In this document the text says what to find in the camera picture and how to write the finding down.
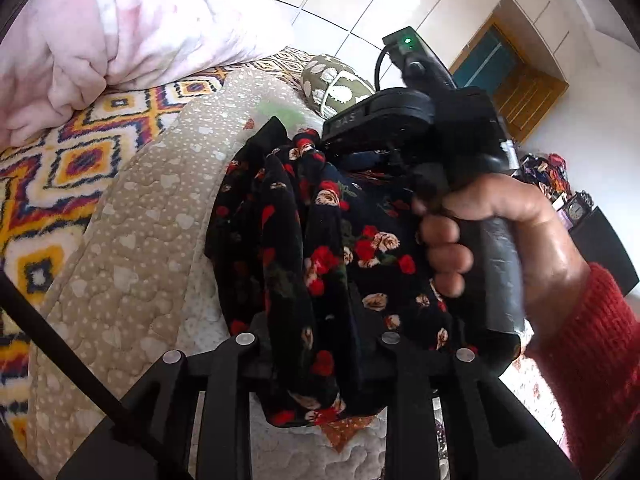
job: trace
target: black floral fabric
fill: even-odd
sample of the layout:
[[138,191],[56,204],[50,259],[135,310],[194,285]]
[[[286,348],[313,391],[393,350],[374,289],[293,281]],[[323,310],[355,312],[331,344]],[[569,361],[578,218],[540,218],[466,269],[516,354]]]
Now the black floral fabric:
[[229,164],[207,232],[231,334],[266,313],[273,380],[258,396],[276,426],[386,405],[359,381],[371,351],[364,319],[427,349],[449,337],[411,191],[385,174],[338,170],[318,142],[311,129],[288,139],[272,118]]

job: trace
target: hand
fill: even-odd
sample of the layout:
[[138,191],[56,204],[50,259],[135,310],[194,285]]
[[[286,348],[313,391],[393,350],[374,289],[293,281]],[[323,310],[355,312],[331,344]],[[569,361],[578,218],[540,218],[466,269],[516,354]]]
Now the hand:
[[[450,216],[463,220],[499,216],[513,221],[527,318],[539,340],[558,332],[579,302],[590,268],[542,193],[508,176],[487,174],[444,197],[442,205]],[[457,243],[460,229],[454,220],[428,214],[418,199],[413,206],[416,214],[424,216],[420,234],[436,271],[436,288],[443,296],[455,298],[464,291],[462,275],[471,269],[473,254]]]

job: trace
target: pink blanket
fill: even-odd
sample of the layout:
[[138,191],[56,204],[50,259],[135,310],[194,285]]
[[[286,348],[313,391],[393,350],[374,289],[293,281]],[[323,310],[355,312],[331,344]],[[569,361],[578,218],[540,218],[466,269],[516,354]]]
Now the pink blanket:
[[259,59],[291,34],[271,0],[30,0],[0,44],[0,151],[64,124],[107,85]]

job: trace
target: diamond pattern rug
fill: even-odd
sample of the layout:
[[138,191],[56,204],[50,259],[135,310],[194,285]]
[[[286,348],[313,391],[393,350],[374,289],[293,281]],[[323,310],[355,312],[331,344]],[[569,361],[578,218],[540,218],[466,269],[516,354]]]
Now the diamond pattern rug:
[[[38,305],[78,248],[111,179],[195,97],[222,88],[226,74],[253,66],[300,90],[310,56],[287,47],[251,63],[212,68],[175,83],[105,92],[87,109],[31,144],[0,153],[0,266]],[[28,338],[0,311],[0,418],[24,447]]]

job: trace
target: red knit sweater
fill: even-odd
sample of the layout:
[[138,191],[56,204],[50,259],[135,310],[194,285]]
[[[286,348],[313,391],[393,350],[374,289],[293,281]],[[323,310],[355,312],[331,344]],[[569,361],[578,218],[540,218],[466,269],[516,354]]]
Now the red knit sweater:
[[640,323],[613,277],[590,267],[582,301],[560,332],[527,349],[558,400],[584,480],[607,464],[640,413]]

